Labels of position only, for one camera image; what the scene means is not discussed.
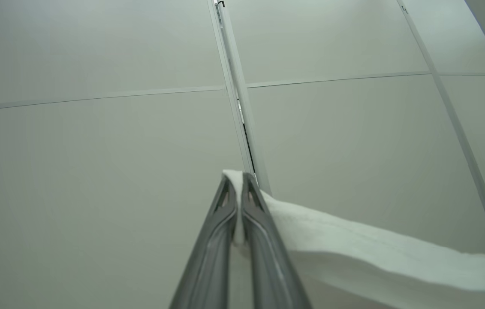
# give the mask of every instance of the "white cloth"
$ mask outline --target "white cloth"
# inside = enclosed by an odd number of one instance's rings
[[[239,196],[242,172],[223,173]],[[262,194],[300,273],[400,309],[485,309],[485,255],[463,254]]]

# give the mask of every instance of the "white towel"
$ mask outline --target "white towel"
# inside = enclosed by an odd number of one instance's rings
[[[223,173],[240,195],[242,172]],[[262,194],[300,274],[399,309],[485,309],[484,254],[460,253]]]

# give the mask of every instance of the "white fabric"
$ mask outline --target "white fabric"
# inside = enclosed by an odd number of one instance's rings
[[[240,170],[223,170],[223,174],[231,180],[237,193],[237,223],[233,233],[233,244],[237,247],[244,245],[244,225],[241,216],[241,192],[242,192],[242,171]]]
[[[223,173],[240,196],[242,172]],[[300,273],[400,309],[485,309],[485,255],[262,195]]]

